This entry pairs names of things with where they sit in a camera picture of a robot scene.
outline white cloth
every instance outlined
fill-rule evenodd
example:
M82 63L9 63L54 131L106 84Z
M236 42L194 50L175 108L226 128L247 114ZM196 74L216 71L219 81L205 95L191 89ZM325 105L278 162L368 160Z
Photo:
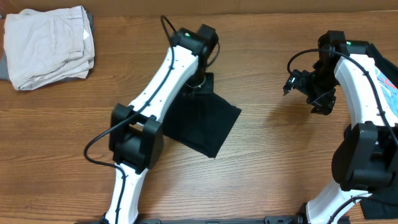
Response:
M94 41L82 6L8 14L4 51L16 90L34 90L64 78L86 78L94 66Z

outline wire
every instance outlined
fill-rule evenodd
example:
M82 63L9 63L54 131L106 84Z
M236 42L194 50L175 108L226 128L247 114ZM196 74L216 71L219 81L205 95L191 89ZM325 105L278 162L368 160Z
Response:
M96 161L90 157L88 157L88 149L98 140L100 140L102 137L106 136L107 134L113 132L116 129L119 129L122 126L125 126L126 124L128 124L131 120L133 120L136 116L138 116L147 106L149 106L150 102L155 98L156 94L159 92L159 90L162 88L163 84L166 82L167 78L169 77L171 71L173 70L173 65L174 65L174 48L172 47L172 42L171 42L171 37L169 35L169 32L167 32L166 26L164 24L164 21L166 21L169 26L172 28L172 30L174 32L176 32L176 30L174 29L173 25L171 24L171 22L165 17L165 16L161 16L160 17L160 22L162 23L162 27L164 32L166 33L167 36L167 40L169 41L170 44L170 49L172 52L172 61L170 63L170 67L169 70L166 73L166 76L164 77L164 79L162 80L162 82L160 83L160 85L157 87L157 89L154 91L154 93L149 97L149 99L144 103L144 105L137 110L133 115L130 115L129 117L127 117L125 120L121 121L120 123L118 123L117 125L109 128L108 130L104 131L103 133L101 133L100 135L98 135L97 137L95 137L93 140L91 140L85 147L84 150L84 155L85 158L89 161L92 162L94 164L98 164L98 165L102 165L102 166L108 166L108 167L113 167L117 170L119 170L122 173L122 187L120 190L120 195L119 195L119 199L118 199L118 204L116 205L116 219L115 219L115 224L118 224L118 220L119 220L119 211L120 211L120 203L123 197L123 192L124 192L124 188L126 186L126 173L124 172L124 170L122 169L122 167L119 167L115 164L110 164L107 162L101 162L101 161Z
M333 54L339 55L339 56L344 57L345 59L349 60L350 62L353 62L364 73L366 78L368 78L369 84L370 84L370 86L372 88L374 99L376 100L377 108L379 109L380 117L381 117L384 125L387 127L388 131L390 132L390 135L391 135L393 143L395 144L395 147L398 149L397 136L394 134L390 124L388 123L388 120L386 118L386 112L384 112L382 110L382 106L381 106L379 95L378 95L377 90L376 90L376 86L374 85L374 82L373 82L369 72L366 71L365 68L362 67L362 65L360 65L357 61L355 61L354 59L352 59L351 57L349 57L349 56L347 56L347 55L345 55L343 53L336 52L334 50L327 50L327 49L308 49L308 50L303 50L302 52L299 52L299 53L295 54L289 60L289 62L287 63L287 71L289 72L289 74L293 75L292 71L290 70L290 64L293 62L293 60L296 59L298 56L306 54L306 53L309 53L309 52L328 52L328 53L333 53Z
M216 61L218 54L220 53L220 42L217 42L217 45L218 45L218 50L217 50L216 56L214 56L214 58L211 60L211 62L206 65L206 68L210 67Z
M363 197L363 196L355 196L351 197L348 201L346 201L344 204L340 205L340 207L337 208L337 210L332 214L330 217L329 221L327 224L332 224L335 221L336 216L349 204L351 203L356 203L356 200L372 200L374 202L378 202L384 205L392 206L392 207L398 207L398 204L396 203L390 203L390 202L385 202L376 198L371 198L371 197Z

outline pile of clothes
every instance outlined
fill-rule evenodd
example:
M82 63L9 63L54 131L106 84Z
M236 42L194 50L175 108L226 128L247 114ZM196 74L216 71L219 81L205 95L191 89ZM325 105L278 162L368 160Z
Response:
M82 6L7 15L0 79L16 90L86 78L93 66L93 16Z

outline folded black cloth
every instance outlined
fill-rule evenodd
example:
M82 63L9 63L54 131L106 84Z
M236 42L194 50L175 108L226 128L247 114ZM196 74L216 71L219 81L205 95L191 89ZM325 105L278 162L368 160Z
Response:
M383 202L398 204L398 186L376 192L371 197L382 200ZM384 205L372 200L361 200L361 207L365 219L378 220L398 218L398 207Z
M163 120L164 135L216 157L241 109L215 93L178 94Z

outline wooden table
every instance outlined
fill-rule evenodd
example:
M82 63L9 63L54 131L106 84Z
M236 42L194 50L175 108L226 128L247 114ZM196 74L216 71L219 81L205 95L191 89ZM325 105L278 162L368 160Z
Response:
M289 58L317 47L333 29L375 43L398 63L398 12L169 19L177 28L204 23L217 30L215 93L242 113L216 159L165 138L143 186L144 218L294 214L331 180L331 158L350 120L341 88L329 116L310 114L298 91L282 97ZM167 47L158 17L96 17L95 67L87 80L31 92L0 82L0 223L73 223L107 211L115 170L87 162L83 148L108 128L116 103L126 105L144 89ZM293 67L310 70L317 57L304 55ZM90 150L111 162L108 138ZM359 205L348 215L365 222Z

